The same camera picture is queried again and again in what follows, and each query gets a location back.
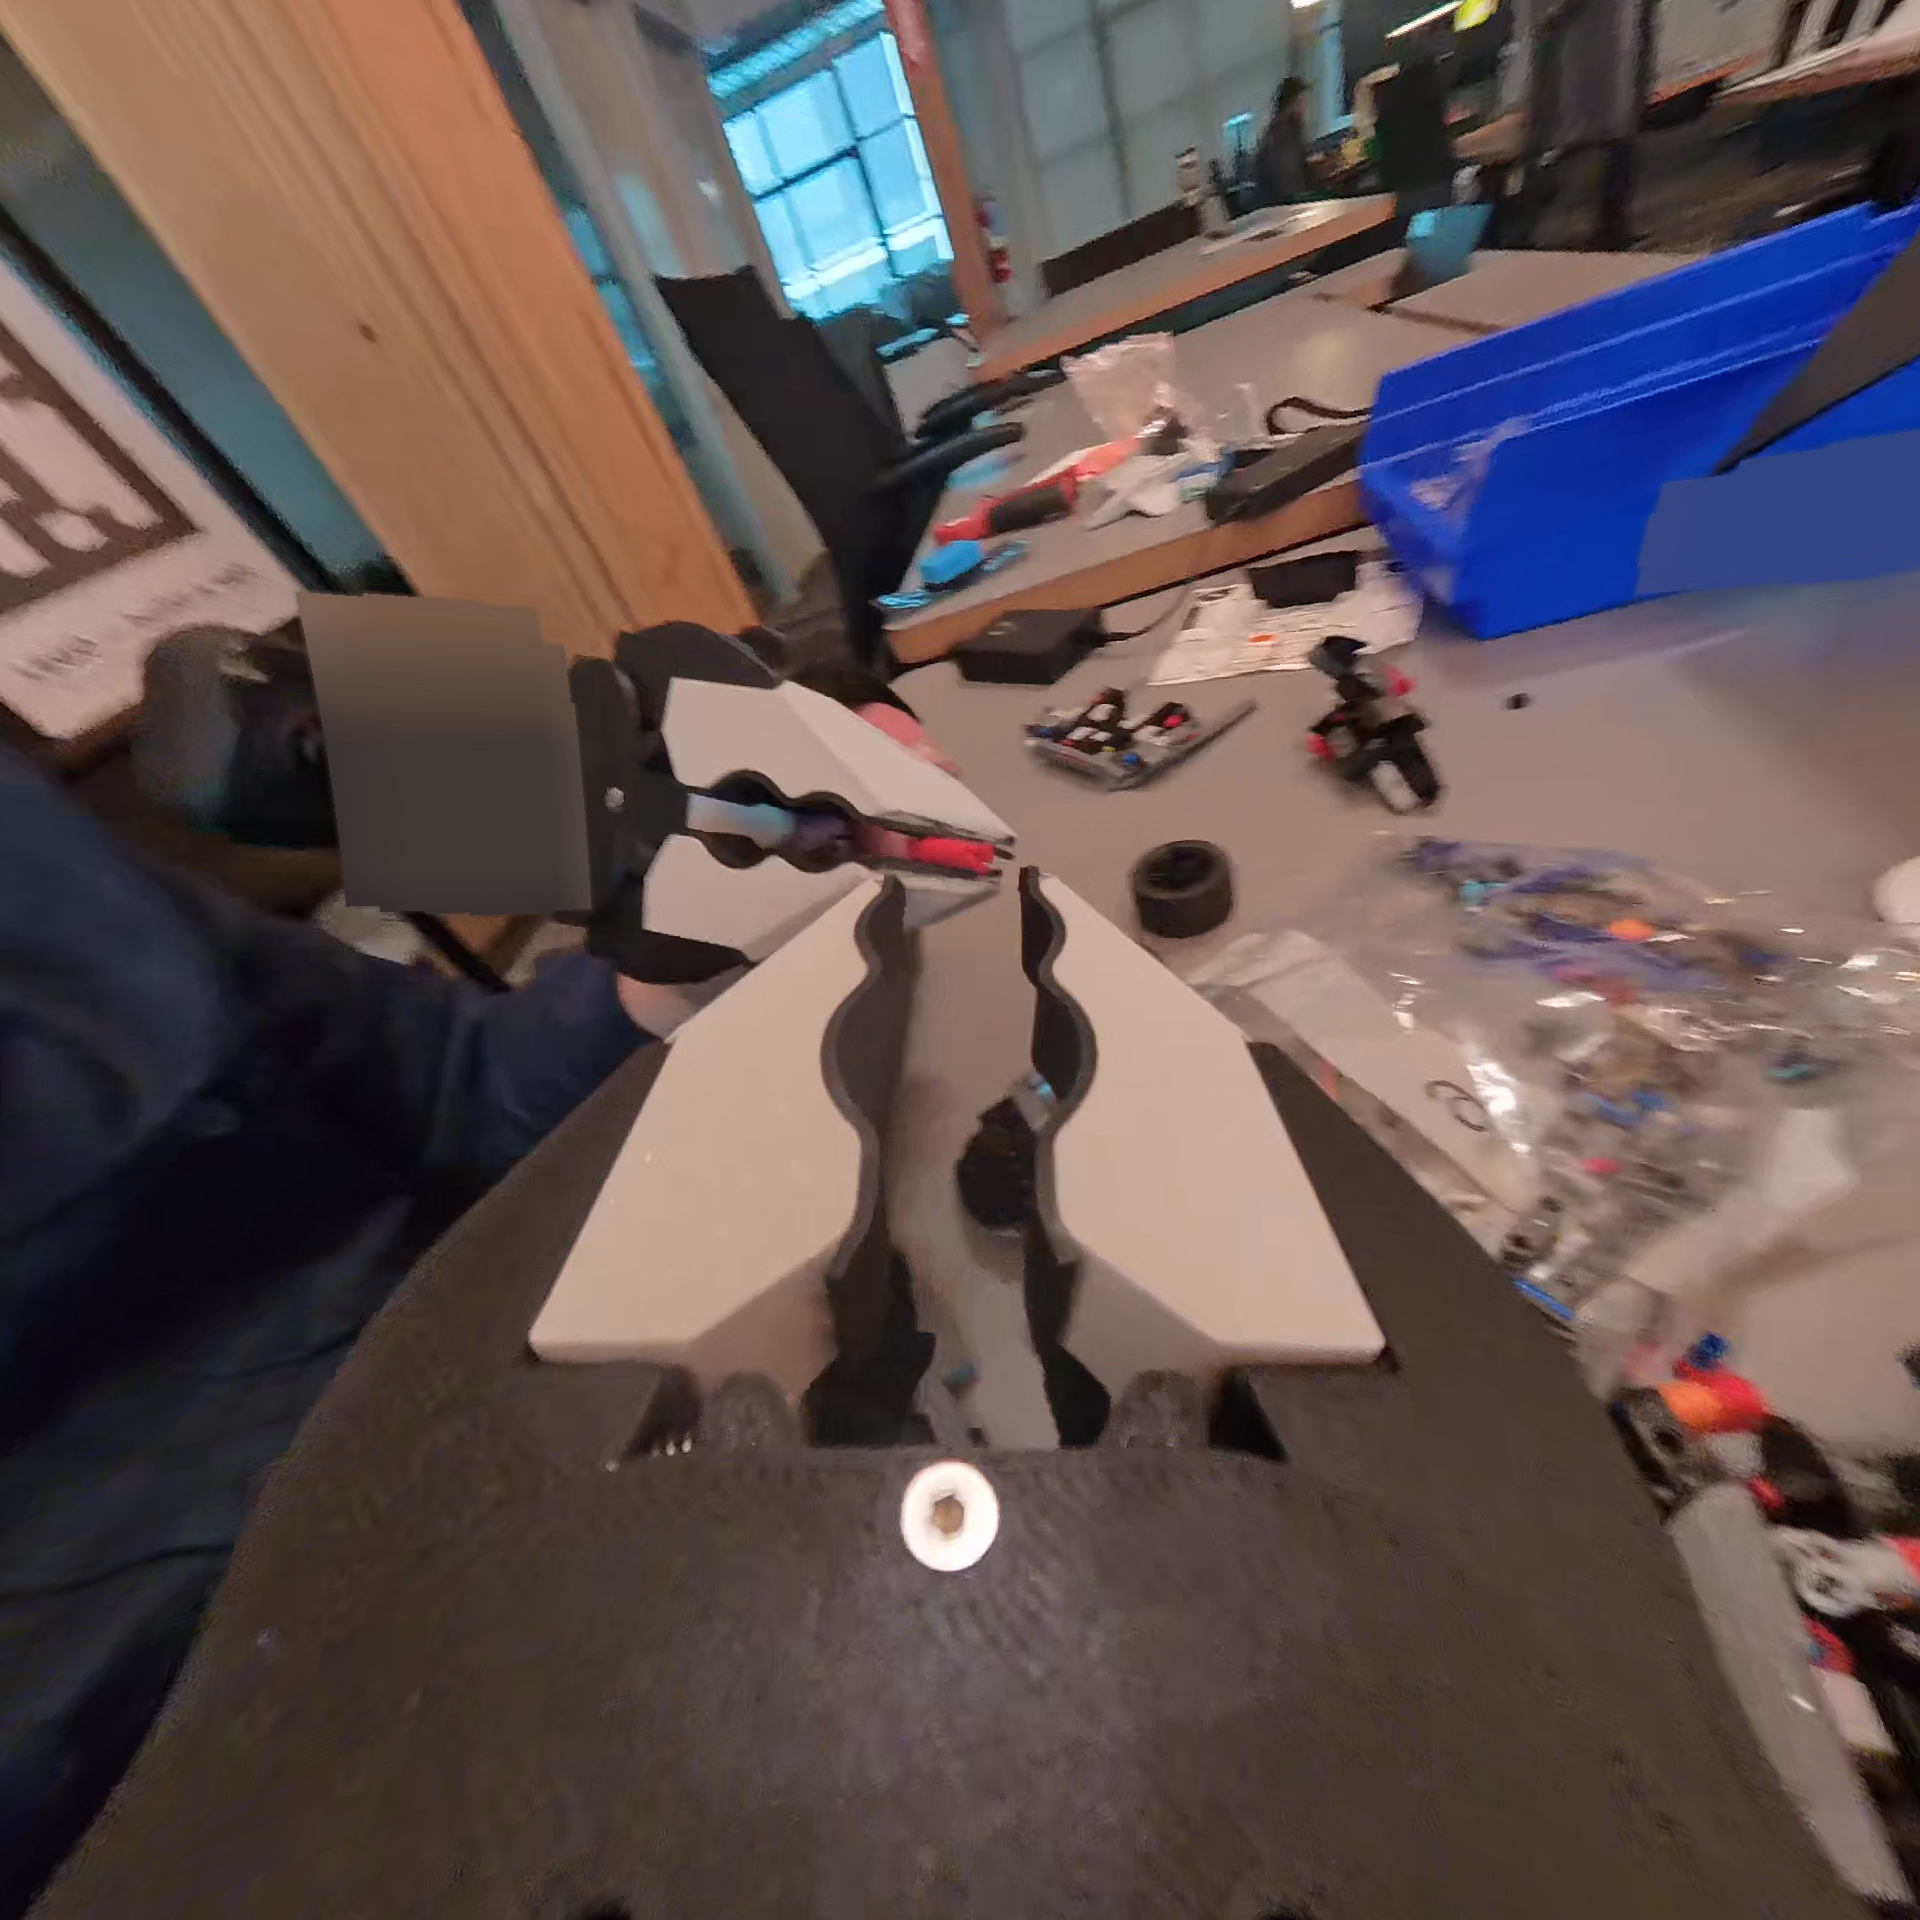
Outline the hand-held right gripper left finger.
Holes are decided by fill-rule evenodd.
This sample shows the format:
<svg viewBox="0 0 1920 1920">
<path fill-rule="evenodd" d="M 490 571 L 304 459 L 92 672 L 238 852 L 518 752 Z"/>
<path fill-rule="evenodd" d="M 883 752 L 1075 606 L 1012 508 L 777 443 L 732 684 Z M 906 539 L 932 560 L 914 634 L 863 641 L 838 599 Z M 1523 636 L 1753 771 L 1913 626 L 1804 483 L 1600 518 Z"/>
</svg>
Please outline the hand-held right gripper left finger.
<svg viewBox="0 0 1920 1920">
<path fill-rule="evenodd" d="M 864 880 L 672 1038 L 534 1326 L 542 1363 L 776 1388 L 822 1448 L 927 1439 L 883 1153 L 920 937 Z"/>
</svg>

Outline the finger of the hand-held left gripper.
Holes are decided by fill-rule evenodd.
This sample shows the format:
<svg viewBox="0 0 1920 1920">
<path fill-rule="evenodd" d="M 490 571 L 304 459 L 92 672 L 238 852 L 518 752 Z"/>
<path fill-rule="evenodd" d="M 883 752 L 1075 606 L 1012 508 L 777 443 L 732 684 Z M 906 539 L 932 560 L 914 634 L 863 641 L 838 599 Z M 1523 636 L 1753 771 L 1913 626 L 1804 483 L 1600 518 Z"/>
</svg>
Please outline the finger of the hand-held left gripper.
<svg viewBox="0 0 1920 1920">
<path fill-rule="evenodd" d="M 796 809 L 840 808 L 914 836 L 1012 852 L 1015 831 L 956 776 L 811 689 L 672 679 L 664 746 L 697 796 L 758 793 Z"/>
<path fill-rule="evenodd" d="M 646 928 L 684 943 L 730 948 L 760 963 L 801 936 L 849 895 L 897 880 L 910 930 L 954 920 L 998 896 L 998 880 L 923 880 L 857 856 L 806 871 L 779 852 L 730 867 L 705 842 L 672 834 L 646 874 Z"/>
</svg>

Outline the large toy brick car model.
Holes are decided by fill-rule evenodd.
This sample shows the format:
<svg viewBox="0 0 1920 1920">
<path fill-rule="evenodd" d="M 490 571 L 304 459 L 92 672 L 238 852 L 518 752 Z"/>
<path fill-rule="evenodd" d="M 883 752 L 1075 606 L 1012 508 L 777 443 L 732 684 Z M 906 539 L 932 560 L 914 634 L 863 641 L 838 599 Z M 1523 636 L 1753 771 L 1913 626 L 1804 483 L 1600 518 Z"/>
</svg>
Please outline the large toy brick car model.
<svg viewBox="0 0 1920 1920">
<path fill-rule="evenodd" d="M 1667 1380 L 1627 1384 L 1608 1406 L 1670 1521 L 1732 1489 L 1760 1523 L 1809 1635 L 1835 1679 L 1849 1747 L 1903 1795 L 1918 1787 L 1918 1457 L 1857 1452 L 1785 1417 L 1699 1339 Z"/>
</svg>

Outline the person's left forearm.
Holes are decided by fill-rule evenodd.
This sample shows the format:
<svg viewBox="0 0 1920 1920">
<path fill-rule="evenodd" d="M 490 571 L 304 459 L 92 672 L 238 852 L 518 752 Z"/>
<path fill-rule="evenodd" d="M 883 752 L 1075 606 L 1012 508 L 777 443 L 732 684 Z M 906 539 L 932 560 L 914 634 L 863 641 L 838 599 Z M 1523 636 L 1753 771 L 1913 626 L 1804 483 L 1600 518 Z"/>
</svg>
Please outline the person's left forearm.
<svg viewBox="0 0 1920 1920">
<path fill-rule="evenodd" d="M 484 1188 L 732 977 L 649 983 L 587 952 L 484 992 L 336 943 L 308 1084 L 330 1130 L 412 1191 Z"/>
</svg>

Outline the clear bag with warning print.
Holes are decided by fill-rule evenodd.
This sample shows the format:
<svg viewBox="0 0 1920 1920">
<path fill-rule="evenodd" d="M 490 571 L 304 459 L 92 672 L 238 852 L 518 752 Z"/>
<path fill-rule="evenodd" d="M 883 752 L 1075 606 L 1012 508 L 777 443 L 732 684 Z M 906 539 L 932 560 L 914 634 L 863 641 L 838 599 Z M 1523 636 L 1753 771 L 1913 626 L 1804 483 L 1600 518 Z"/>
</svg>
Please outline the clear bag with warning print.
<svg viewBox="0 0 1920 1920">
<path fill-rule="evenodd" d="M 1249 1041 L 1282 1050 L 1422 1184 L 1472 1214 L 1527 1191 L 1516 1147 L 1483 1108 L 1449 1038 L 1302 930 L 1247 934 L 1184 975 Z"/>
</svg>

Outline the small black toy tyre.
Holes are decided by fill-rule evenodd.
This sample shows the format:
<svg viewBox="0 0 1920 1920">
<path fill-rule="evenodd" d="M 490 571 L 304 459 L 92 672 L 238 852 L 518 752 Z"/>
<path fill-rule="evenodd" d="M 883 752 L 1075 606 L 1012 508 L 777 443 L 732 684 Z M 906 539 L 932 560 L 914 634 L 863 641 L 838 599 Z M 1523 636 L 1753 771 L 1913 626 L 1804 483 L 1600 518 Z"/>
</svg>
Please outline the small black toy tyre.
<svg viewBox="0 0 1920 1920">
<path fill-rule="evenodd" d="M 1129 875 L 1142 930 L 1160 943 L 1200 939 L 1234 913 L 1228 852 L 1206 839 L 1180 839 L 1145 851 Z"/>
<path fill-rule="evenodd" d="M 1035 1202 L 1039 1139 L 1051 1106 L 1050 1084 L 1032 1080 L 976 1118 L 954 1180 L 962 1212 L 984 1233 L 1025 1231 Z"/>
</svg>

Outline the red black electric screwdriver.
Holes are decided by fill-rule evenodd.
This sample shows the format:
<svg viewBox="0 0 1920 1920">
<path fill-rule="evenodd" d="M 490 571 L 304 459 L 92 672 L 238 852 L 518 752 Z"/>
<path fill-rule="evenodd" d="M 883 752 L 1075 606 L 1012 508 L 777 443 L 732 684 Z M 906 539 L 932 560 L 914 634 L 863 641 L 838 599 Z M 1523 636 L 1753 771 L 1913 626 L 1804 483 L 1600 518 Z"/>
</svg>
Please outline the red black electric screwdriver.
<svg viewBox="0 0 1920 1920">
<path fill-rule="evenodd" d="M 938 546 L 985 545 L 1064 521 L 1072 518 L 1079 489 L 1081 480 L 1075 468 L 1055 471 L 1015 492 L 990 496 L 967 514 L 943 521 L 932 529 L 932 542 Z"/>
</svg>

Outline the flat brick assembly grey blade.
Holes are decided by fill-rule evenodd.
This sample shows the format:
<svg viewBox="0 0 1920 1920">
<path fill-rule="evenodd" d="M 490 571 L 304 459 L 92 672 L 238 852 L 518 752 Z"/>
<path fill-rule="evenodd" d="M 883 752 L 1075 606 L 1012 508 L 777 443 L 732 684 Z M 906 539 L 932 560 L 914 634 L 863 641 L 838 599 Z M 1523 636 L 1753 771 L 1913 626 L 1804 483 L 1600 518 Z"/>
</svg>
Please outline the flat brick assembly grey blade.
<svg viewBox="0 0 1920 1920">
<path fill-rule="evenodd" d="M 1025 748 L 1041 767 L 1122 793 L 1161 780 L 1255 711 L 1247 698 L 1142 707 L 1127 689 L 1105 689 L 1087 705 L 1041 714 L 1025 727 Z"/>
</svg>

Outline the white plastic part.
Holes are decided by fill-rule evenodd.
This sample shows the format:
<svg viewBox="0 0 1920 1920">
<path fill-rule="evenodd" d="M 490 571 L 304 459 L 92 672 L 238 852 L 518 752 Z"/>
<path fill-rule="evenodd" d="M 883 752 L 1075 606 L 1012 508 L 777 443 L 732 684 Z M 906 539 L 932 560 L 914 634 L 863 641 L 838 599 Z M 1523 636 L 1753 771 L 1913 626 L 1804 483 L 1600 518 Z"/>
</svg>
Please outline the white plastic part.
<svg viewBox="0 0 1920 1920">
<path fill-rule="evenodd" d="M 1163 520 L 1184 503 L 1186 458 L 1136 454 L 1094 483 L 1087 529 L 1098 531 L 1129 518 Z"/>
</svg>

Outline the clear bag of brick pieces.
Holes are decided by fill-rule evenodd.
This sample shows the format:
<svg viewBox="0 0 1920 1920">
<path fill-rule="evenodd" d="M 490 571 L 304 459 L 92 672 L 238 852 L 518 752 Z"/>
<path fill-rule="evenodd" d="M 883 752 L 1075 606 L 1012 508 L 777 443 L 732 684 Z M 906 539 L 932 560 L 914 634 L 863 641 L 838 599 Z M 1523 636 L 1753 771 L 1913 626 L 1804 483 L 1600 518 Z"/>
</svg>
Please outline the clear bag of brick pieces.
<svg viewBox="0 0 1920 1920">
<path fill-rule="evenodd" d="M 1508 1196 L 1496 1262 L 1591 1338 L 1700 1304 L 1915 1175 L 1915 952 L 1644 856 L 1439 834 L 1382 846 L 1330 944 L 1463 1070 Z"/>
</svg>

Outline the upright clear plastic bag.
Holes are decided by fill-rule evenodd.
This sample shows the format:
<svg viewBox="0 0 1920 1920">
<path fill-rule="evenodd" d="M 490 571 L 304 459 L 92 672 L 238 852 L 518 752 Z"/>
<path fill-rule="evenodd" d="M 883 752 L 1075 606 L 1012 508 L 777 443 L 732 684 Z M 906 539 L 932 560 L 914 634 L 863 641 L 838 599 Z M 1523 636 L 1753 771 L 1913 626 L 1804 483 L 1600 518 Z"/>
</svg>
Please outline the upright clear plastic bag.
<svg viewBox="0 0 1920 1920">
<path fill-rule="evenodd" d="M 1178 340 L 1166 331 L 1070 352 L 1060 370 L 1100 443 L 1139 443 L 1142 434 L 1184 422 Z"/>
</svg>

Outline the white sticker sheet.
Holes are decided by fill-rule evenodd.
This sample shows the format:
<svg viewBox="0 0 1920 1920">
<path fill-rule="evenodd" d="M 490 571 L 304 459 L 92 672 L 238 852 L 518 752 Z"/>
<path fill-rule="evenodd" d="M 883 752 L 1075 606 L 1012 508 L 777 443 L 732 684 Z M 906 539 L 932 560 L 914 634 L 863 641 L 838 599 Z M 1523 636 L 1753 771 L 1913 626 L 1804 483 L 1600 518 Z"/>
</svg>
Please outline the white sticker sheet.
<svg viewBox="0 0 1920 1920">
<path fill-rule="evenodd" d="M 1329 638 L 1352 638 L 1368 656 L 1395 652 L 1418 636 L 1424 599 L 1409 576 L 1382 560 L 1360 560 L 1353 588 L 1274 606 L 1250 579 L 1195 588 L 1169 624 L 1166 646 L 1147 667 L 1153 689 L 1307 670 Z"/>
</svg>

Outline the small black red brick assembly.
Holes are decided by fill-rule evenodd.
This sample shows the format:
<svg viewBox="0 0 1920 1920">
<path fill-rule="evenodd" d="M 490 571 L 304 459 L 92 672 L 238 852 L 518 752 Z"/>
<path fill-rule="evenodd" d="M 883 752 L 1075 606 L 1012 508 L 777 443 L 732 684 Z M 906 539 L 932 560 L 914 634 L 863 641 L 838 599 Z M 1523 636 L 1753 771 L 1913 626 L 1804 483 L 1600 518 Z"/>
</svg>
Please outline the small black red brick assembly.
<svg viewBox="0 0 1920 1920">
<path fill-rule="evenodd" d="M 1353 636 L 1320 641 L 1307 662 L 1336 696 L 1305 735 L 1307 754 L 1395 814 L 1434 809 L 1446 787 L 1424 748 L 1426 720 L 1411 702 L 1411 678 Z"/>
</svg>

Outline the narrow wooden pillar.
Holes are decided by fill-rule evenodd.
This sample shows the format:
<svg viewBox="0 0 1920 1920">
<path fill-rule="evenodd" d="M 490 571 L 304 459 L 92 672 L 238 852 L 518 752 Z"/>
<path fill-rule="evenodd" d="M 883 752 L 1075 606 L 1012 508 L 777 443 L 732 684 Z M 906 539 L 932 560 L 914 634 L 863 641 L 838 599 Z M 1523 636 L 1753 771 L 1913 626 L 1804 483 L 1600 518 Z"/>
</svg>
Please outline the narrow wooden pillar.
<svg viewBox="0 0 1920 1920">
<path fill-rule="evenodd" d="M 945 215 L 954 288 L 967 313 L 975 345 L 984 350 L 1004 327 L 1004 302 L 993 273 L 987 232 L 979 220 L 964 140 L 954 119 L 938 39 L 923 3 L 886 3 L 886 16 L 897 36 L 908 96 Z"/>
</svg>

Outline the wood-edged desk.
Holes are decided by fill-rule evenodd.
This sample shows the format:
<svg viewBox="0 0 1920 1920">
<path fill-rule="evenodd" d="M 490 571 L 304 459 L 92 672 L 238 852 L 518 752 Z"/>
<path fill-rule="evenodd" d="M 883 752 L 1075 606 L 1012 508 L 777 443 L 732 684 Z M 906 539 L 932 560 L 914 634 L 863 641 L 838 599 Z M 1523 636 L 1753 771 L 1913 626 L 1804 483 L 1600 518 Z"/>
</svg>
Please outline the wood-edged desk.
<svg viewBox="0 0 1920 1920">
<path fill-rule="evenodd" d="M 980 335 L 972 375 L 1004 380 L 1100 345 L 1145 322 L 1259 281 L 1356 235 L 1387 227 L 1393 195 L 1270 208 L 1216 239 L 1190 239 L 1047 297 L 1030 316 Z"/>
</svg>

